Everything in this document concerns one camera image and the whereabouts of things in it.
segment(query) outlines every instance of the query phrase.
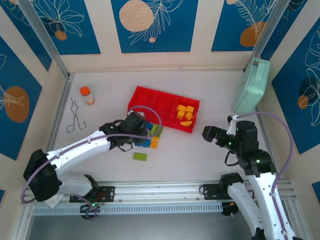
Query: mint green container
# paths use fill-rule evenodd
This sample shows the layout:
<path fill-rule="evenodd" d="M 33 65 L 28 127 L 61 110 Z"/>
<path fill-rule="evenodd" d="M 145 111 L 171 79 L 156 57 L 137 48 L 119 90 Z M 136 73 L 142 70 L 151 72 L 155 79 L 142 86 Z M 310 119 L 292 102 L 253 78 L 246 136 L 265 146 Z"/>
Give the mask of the mint green container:
<path fill-rule="evenodd" d="M 251 113 L 263 97 L 270 70 L 270 61 L 253 57 L 238 86 L 233 111 L 238 114 Z"/>

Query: cable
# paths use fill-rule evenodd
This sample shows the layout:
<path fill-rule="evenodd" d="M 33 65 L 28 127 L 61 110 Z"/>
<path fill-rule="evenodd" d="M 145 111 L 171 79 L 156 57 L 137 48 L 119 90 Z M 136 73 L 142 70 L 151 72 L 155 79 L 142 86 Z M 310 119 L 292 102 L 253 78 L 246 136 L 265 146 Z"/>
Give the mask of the cable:
<path fill-rule="evenodd" d="M 35 178 L 35 176 L 45 167 L 47 166 L 49 163 L 51 163 L 53 160 L 56 160 L 58 157 L 62 156 L 63 154 L 77 148 L 77 147 L 80 147 L 84 144 L 87 144 L 87 143 L 91 143 L 95 140 L 99 140 L 99 139 L 105 139 L 105 138 L 111 138 L 111 137 L 130 137 L 130 138 L 136 138 L 136 139 L 148 139 L 148 138 L 152 138 L 154 136 L 156 136 L 160 130 L 161 130 L 161 127 L 162 127 L 162 120 L 159 116 L 159 114 L 153 110 L 151 107 L 148 107 L 148 106 L 143 106 L 143 105 L 137 105 L 137 106 L 133 106 L 129 109 L 130 110 L 133 110 L 133 109 L 136 109 L 136 108 L 142 108 L 142 109 L 147 109 L 151 112 L 153 112 L 156 117 L 158 118 L 159 120 L 159 128 L 158 128 L 158 131 L 156 131 L 153 135 L 149 135 L 149 136 L 140 136 L 140 135 L 134 135 L 134 134 L 125 134 L 125 133 L 115 133 L 115 134 L 107 134 L 107 135 L 103 135 L 103 136 L 97 136 L 97 137 L 93 137 L 91 138 L 90 141 L 88 140 L 84 140 L 84 141 L 81 141 L 71 147 L 68 147 L 67 149 L 63 150 L 60 152 L 59 156 L 55 155 L 54 157 L 52 157 L 51 159 L 48 159 L 48 161 L 46 161 L 45 163 L 43 163 L 40 167 L 38 167 L 34 173 L 29 177 L 29 179 L 26 181 L 22 191 L 21 191 L 21 195 L 20 195 L 20 199 L 21 199 L 21 202 L 23 204 L 29 204 L 31 202 L 33 202 L 34 200 L 36 200 L 36 198 L 32 198 L 30 200 L 25 200 L 25 194 L 26 194 L 26 191 L 27 191 L 27 188 L 29 186 L 29 184 L 31 183 L 31 181 Z M 85 201 L 89 206 L 92 206 L 93 208 L 93 212 L 94 212 L 94 218 L 97 216 L 97 211 L 94 209 L 95 207 L 92 205 L 91 202 L 89 202 L 88 200 L 86 200 L 84 197 L 81 197 L 79 195 L 75 195 L 74 196 L 80 198 L 81 200 Z"/>
<path fill-rule="evenodd" d="M 239 164 L 239 161 L 235 162 L 235 163 L 231 163 L 231 164 L 228 164 L 227 161 L 228 161 L 228 157 L 229 157 L 229 154 L 231 153 L 231 151 L 228 151 L 228 153 L 226 154 L 225 156 L 225 159 L 224 159 L 224 163 L 225 165 L 227 165 L 228 167 L 233 167 L 233 166 L 237 166 Z"/>
<path fill-rule="evenodd" d="M 202 195 L 205 195 L 205 191 L 201 191 L 201 189 L 204 187 L 204 184 L 202 184 L 200 187 L 199 187 L 199 193 L 202 194 Z"/>
<path fill-rule="evenodd" d="M 95 219 L 98 215 L 97 215 L 97 207 L 95 207 L 90 201 L 88 201 L 87 199 L 85 199 L 83 196 L 80 196 L 80 195 L 77 195 L 77 194 L 73 194 L 73 196 L 81 199 L 82 201 L 84 201 L 86 204 L 88 204 L 91 208 L 85 212 L 85 217 L 88 219 L 88 220 L 92 220 L 92 219 Z"/>
<path fill-rule="evenodd" d="M 275 197 L 275 189 L 276 189 L 276 185 L 278 183 L 278 181 L 280 180 L 281 176 L 283 175 L 283 173 L 285 172 L 285 170 L 287 169 L 289 163 L 290 163 L 290 160 L 292 158 L 292 154 L 293 154 L 293 151 L 294 151 L 294 138 L 292 136 L 292 133 L 290 131 L 290 128 L 289 126 L 280 118 L 278 117 L 277 115 L 274 115 L 270 112 L 265 112 L 265 111 L 256 111 L 256 112 L 251 112 L 251 113 L 248 113 L 248 114 L 244 114 L 244 115 L 241 115 L 241 116 L 238 116 L 237 119 L 242 119 L 242 118 L 245 118 L 245 117 L 248 117 L 248 116 L 251 116 L 251 115 L 258 115 L 258 114 L 264 114 L 264 115 L 269 115 L 271 117 L 274 117 L 275 119 L 277 119 L 279 122 L 282 123 L 282 125 L 284 126 L 284 128 L 286 129 L 286 131 L 288 132 L 288 135 L 289 135 L 289 140 L 290 140 L 290 152 L 289 152 L 289 156 L 287 158 L 287 160 L 285 161 L 285 164 L 283 165 L 282 169 L 280 170 L 279 174 L 276 176 L 273 184 L 272 184 L 272 187 L 271 187 L 271 196 L 272 196 L 272 201 L 273 201 L 273 204 L 274 204 L 274 207 L 275 207 L 275 210 L 276 210 L 276 213 L 278 215 L 278 218 L 280 220 L 280 224 L 281 224 L 281 228 L 282 228 L 282 231 L 283 232 L 287 232 L 286 231 L 286 226 L 285 226 L 285 223 L 282 219 L 282 215 L 281 215 L 281 212 L 280 212 L 280 209 L 279 209 L 279 206 L 278 206 L 278 203 L 277 203 L 277 199 Z M 288 240 L 288 236 L 287 235 L 284 235 L 284 239 L 285 240 Z"/>

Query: white label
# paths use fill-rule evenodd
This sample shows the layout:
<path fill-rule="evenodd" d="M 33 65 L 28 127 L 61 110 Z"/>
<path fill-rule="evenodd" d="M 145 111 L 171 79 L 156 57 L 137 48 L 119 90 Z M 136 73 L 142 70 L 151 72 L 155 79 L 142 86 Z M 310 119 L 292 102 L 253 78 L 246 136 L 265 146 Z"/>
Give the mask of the white label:
<path fill-rule="evenodd" d="M 90 93 L 88 96 L 83 96 L 86 103 L 92 103 L 94 101 L 94 97 Z"/>

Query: green block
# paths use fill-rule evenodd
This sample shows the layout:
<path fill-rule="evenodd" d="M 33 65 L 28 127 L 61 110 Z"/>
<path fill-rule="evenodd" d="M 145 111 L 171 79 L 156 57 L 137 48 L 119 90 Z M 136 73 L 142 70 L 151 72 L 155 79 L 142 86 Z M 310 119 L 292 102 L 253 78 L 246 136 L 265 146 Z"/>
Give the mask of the green block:
<path fill-rule="evenodd" d="M 138 160 L 138 161 L 146 162 L 146 161 L 147 161 L 147 155 L 148 155 L 148 154 L 145 154 L 145 153 L 135 152 L 135 153 L 133 154 L 133 159 L 134 159 L 134 160 Z"/>
<path fill-rule="evenodd" d="M 161 134 L 162 134 L 162 131 L 164 130 L 164 127 L 162 126 L 159 133 L 155 136 L 155 137 L 158 137 L 160 138 Z"/>
<path fill-rule="evenodd" d="M 155 134 L 155 132 L 157 131 L 159 125 L 158 124 L 153 124 L 151 130 L 150 130 L 150 135 Z"/>

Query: pill bottle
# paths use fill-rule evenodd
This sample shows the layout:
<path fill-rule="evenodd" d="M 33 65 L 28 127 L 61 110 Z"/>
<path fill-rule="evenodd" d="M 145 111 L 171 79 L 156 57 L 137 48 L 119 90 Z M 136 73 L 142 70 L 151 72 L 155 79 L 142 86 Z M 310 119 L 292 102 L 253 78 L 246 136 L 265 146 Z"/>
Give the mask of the pill bottle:
<path fill-rule="evenodd" d="M 89 87 L 83 86 L 82 88 L 80 88 L 80 93 L 84 98 L 86 104 L 91 105 L 95 103 L 95 98 L 92 95 Z"/>

